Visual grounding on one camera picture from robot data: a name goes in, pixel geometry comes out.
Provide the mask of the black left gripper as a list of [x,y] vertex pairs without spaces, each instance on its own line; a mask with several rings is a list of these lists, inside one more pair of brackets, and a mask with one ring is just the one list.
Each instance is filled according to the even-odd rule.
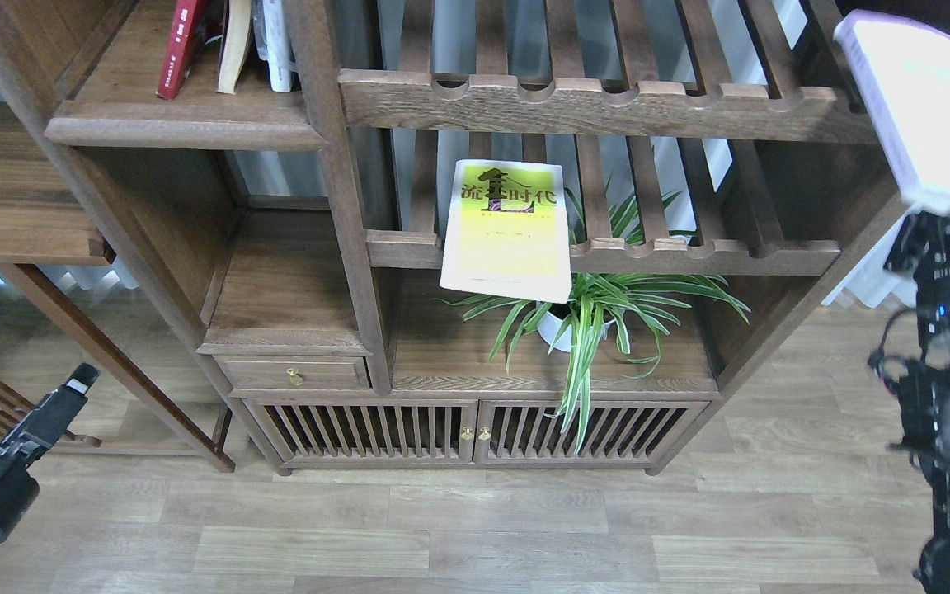
[[38,495],[29,467],[67,432],[99,375],[101,370],[83,362],[0,440],[0,544]]

